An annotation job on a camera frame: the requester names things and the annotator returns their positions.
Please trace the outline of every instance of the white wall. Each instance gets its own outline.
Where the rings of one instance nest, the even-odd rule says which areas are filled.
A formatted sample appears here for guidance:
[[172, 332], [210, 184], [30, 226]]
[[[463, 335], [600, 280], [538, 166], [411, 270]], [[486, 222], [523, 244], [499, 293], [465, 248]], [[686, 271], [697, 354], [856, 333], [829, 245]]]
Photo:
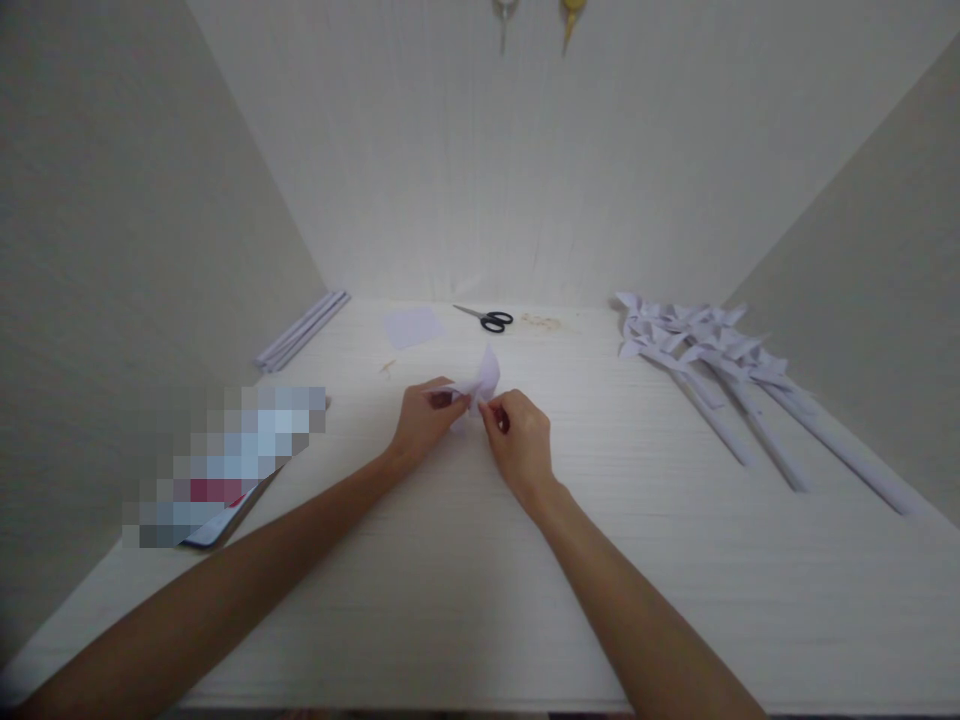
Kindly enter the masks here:
[[182, 0], [0, 9], [0, 663], [120, 537], [136, 388], [241, 385], [323, 284]]
[[960, 36], [734, 293], [960, 526]]
[[960, 3], [189, 0], [326, 283], [722, 301], [960, 30]]

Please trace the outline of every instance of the paper scraps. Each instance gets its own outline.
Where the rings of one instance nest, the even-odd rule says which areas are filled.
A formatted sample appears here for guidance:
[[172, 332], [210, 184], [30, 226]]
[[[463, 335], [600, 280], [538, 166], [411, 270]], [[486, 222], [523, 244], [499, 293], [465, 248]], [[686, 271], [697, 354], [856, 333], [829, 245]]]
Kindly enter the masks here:
[[447, 332], [433, 309], [426, 306], [390, 313], [383, 319], [383, 327], [397, 350], [420, 345]]
[[393, 364], [394, 364], [396, 361], [397, 361], [397, 359], [394, 358], [394, 359], [391, 360], [390, 362], [386, 363], [382, 368], [380, 368], [380, 372], [379, 372], [378, 374], [386, 373], [386, 374], [387, 374], [387, 380], [389, 380], [389, 379], [390, 379], [390, 368], [393, 367]]
[[[455, 401], [463, 395], [471, 395], [470, 399], [470, 417], [480, 416], [480, 402], [490, 402], [494, 393], [497, 391], [497, 383], [500, 382], [500, 363], [497, 356], [493, 354], [493, 348], [487, 343], [487, 349], [483, 353], [483, 359], [480, 361], [480, 369], [473, 380], [462, 380], [460, 382], [442, 385], [441, 387], [424, 390], [427, 393], [449, 392], [452, 393], [452, 399]], [[453, 432], [460, 432], [463, 429], [463, 418], [460, 417], [450, 428]]]

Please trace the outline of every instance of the person's left hand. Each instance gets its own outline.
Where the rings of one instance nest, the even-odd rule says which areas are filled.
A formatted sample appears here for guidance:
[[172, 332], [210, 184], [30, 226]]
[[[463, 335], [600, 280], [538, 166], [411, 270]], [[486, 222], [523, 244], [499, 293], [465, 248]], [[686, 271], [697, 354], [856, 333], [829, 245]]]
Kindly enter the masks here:
[[434, 445], [446, 435], [454, 420], [470, 407], [470, 396], [453, 401], [450, 392], [425, 393], [432, 387], [449, 385], [453, 380], [438, 377], [421, 385], [411, 385], [403, 393], [397, 432], [390, 447], [417, 463], [423, 461]]

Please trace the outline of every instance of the yellow hanging object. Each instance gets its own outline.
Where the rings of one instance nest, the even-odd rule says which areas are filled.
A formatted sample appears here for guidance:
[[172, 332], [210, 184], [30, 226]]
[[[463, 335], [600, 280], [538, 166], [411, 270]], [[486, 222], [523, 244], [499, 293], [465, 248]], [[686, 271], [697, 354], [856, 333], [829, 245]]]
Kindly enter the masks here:
[[567, 29], [563, 33], [563, 50], [560, 52], [560, 56], [564, 57], [567, 54], [567, 45], [570, 44], [570, 36], [573, 35], [573, 26], [576, 25], [587, 0], [561, 0], [561, 3], [567, 12]]

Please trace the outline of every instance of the wooden desk surface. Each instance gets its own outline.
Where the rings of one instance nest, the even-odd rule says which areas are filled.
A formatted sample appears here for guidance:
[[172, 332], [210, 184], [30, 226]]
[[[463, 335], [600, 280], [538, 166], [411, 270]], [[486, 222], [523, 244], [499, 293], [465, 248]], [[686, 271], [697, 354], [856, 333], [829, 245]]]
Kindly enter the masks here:
[[[960, 711], [960, 531], [935, 510], [894, 514], [762, 392], [757, 402], [815, 490], [792, 493], [724, 409], [760, 459], [742, 468], [666, 374], [617, 358], [613, 310], [507, 307], [517, 322], [493, 336], [438, 304], [446, 337], [395, 351], [382, 318], [415, 305], [353, 300], [262, 381], [323, 385], [333, 404], [326, 434], [280, 473], [234, 541], [363, 464], [391, 437], [406, 385], [472, 377], [490, 342], [500, 388], [522, 388], [550, 416], [558, 477], [768, 711]], [[114, 548], [6, 668], [7, 699], [197, 560]], [[183, 702], [625, 707], [550, 551], [499, 479], [479, 420], [448, 437]]]

